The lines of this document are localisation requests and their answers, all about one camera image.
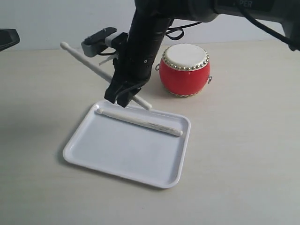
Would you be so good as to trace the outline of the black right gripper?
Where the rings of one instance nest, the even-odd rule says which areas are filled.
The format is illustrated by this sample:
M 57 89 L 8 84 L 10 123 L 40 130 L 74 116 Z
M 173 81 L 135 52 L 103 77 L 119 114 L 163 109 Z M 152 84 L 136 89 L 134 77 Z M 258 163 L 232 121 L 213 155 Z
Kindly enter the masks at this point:
M 151 75 L 154 59 L 173 19 L 134 18 L 125 49 L 104 98 L 123 108 L 133 100 Z

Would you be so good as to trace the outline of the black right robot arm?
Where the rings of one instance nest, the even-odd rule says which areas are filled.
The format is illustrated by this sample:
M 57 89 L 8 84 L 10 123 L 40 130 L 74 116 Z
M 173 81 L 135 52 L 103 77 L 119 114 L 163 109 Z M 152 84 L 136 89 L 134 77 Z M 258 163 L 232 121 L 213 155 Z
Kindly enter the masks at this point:
M 137 0 L 128 38 L 119 49 L 115 72 L 104 98 L 126 107 L 145 85 L 166 31 L 174 19 L 208 23 L 218 15 L 246 18 L 253 25 L 300 48 L 297 0 Z

